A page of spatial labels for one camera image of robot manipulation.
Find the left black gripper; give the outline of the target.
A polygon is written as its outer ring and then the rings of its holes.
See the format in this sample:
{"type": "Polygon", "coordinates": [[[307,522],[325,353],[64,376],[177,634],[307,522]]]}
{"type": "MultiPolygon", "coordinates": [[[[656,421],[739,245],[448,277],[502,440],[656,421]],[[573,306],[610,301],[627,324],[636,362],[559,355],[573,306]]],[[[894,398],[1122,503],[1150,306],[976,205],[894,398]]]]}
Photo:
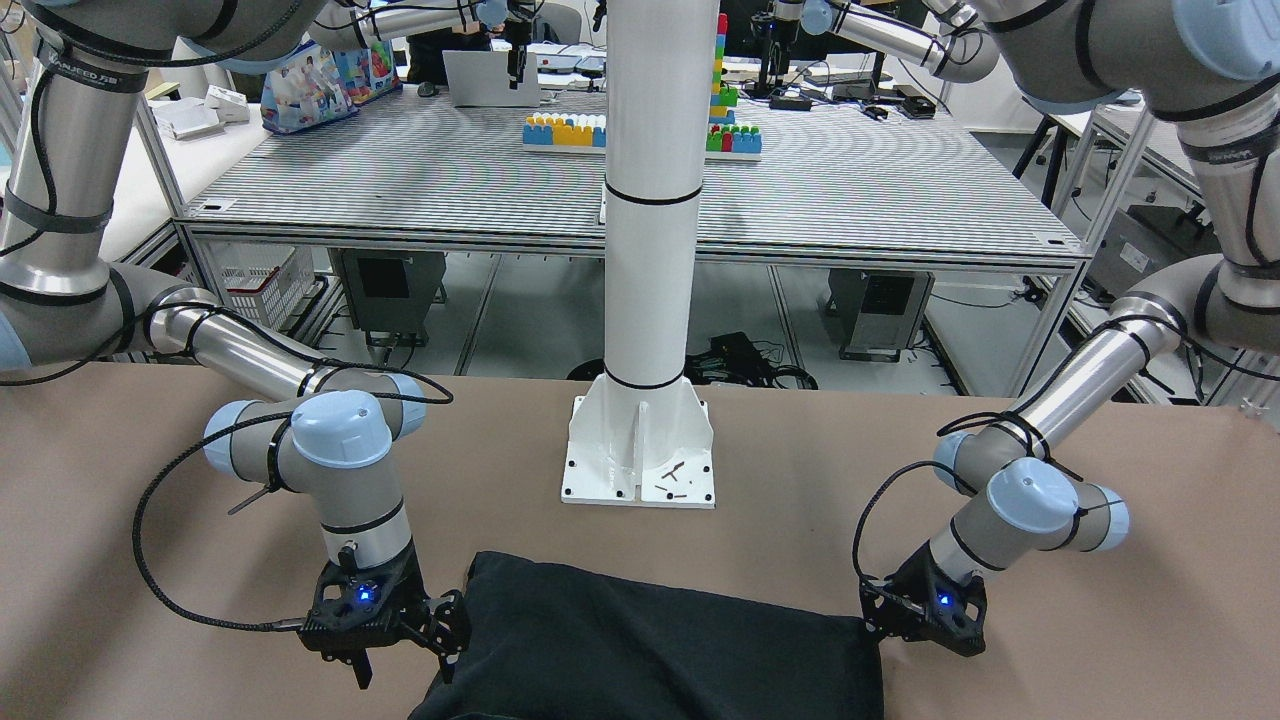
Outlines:
{"type": "Polygon", "coordinates": [[[916,550],[886,582],[860,579],[864,630],[878,644],[884,637],[929,641],[963,657],[986,651],[986,582],[955,582],[933,560],[928,544],[916,550]]]}

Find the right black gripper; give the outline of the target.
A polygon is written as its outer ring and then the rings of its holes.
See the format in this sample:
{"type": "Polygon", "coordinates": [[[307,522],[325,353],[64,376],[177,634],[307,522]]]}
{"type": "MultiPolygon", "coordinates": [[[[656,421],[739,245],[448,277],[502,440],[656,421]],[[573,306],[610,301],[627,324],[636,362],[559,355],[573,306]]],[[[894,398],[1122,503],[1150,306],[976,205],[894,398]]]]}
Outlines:
{"type": "Polygon", "coordinates": [[[361,691],[374,676],[367,650],[401,641],[430,650],[442,682],[452,684],[460,655],[470,644],[471,621],[460,591],[438,598],[428,594],[415,548],[370,568],[357,564],[353,548],[340,548],[317,579],[300,639],[328,660],[352,662],[361,691]]]}

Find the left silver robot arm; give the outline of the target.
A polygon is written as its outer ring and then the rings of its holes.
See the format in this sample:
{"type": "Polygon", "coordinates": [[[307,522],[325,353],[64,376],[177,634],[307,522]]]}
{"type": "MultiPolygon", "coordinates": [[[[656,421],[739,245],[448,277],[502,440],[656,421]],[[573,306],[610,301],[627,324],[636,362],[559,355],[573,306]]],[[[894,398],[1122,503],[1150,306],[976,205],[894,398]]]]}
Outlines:
{"type": "Polygon", "coordinates": [[[1108,550],[1130,514],[1053,448],[1120,386],[1181,345],[1277,354],[1277,4],[969,1],[987,44],[1046,108],[1138,90],[1172,124],[1220,252],[1156,272],[1037,388],[940,429],[934,474],[966,503],[897,571],[859,577],[877,637],[984,647],[986,580],[1030,551],[1108,550]]]}

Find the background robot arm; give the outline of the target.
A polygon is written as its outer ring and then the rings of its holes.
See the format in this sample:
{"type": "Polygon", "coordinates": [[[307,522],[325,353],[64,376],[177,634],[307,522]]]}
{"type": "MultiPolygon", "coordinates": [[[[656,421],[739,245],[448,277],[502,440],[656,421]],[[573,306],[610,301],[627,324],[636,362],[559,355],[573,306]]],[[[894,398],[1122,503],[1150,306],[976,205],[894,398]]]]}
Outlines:
{"type": "Polygon", "coordinates": [[[978,14],[963,1],[925,1],[940,22],[932,35],[881,12],[850,1],[773,1],[781,20],[796,20],[808,35],[836,35],[900,61],[920,67],[950,83],[986,78],[1000,60],[1000,50],[978,14]]]}

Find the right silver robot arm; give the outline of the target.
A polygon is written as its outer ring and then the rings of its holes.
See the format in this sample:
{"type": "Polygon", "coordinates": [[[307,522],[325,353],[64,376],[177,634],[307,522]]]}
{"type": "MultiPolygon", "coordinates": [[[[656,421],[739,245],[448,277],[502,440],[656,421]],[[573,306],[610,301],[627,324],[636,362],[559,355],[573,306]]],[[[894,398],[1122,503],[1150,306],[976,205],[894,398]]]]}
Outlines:
{"type": "Polygon", "coordinates": [[[3,200],[3,369],[116,354],[180,354],[260,393],[209,421],[197,448],[264,495],[307,495],[328,560],[300,619],[247,623],[293,632],[328,661],[372,678],[367,651],[411,641],[451,682],[470,641],[462,594],[424,587],[390,451],[430,405],[426,377],[326,357],[175,277],[100,258],[132,117],[151,69],[184,44],[193,63],[280,65],[338,1],[27,1],[37,79],[3,200]]]}

